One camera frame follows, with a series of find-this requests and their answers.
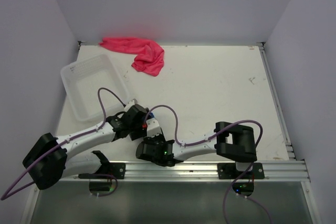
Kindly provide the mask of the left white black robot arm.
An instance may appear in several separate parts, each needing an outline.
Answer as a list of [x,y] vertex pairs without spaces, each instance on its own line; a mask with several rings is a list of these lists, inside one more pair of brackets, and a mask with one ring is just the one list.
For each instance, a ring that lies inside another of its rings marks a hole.
[[144,119],[148,109],[135,104],[121,116],[107,117],[86,130],[64,135],[42,135],[23,159],[23,166],[40,190],[48,189],[60,179],[72,175],[81,178],[104,178],[112,173],[106,156],[94,147],[129,136],[144,137]]

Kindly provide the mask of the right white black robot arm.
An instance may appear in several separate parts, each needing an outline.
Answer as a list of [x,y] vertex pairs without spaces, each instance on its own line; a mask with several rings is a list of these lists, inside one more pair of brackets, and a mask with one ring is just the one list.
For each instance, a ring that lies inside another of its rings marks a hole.
[[206,133],[194,142],[178,144],[175,140],[166,140],[161,127],[156,127],[147,131],[135,156],[158,166],[173,167],[192,157],[211,153],[235,161],[236,176],[246,178],[253,171],[251,163],[257,160],[253,128],[217,122],[214,132]]

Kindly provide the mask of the pink towel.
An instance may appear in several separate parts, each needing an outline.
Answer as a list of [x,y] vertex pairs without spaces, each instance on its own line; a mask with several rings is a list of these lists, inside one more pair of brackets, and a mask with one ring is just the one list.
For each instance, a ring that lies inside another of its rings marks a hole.
[[136,37],[105,37],[99,46],[109,51],[135,55],[132,67],[156,77],[164,67],[164,49],[155,41]]

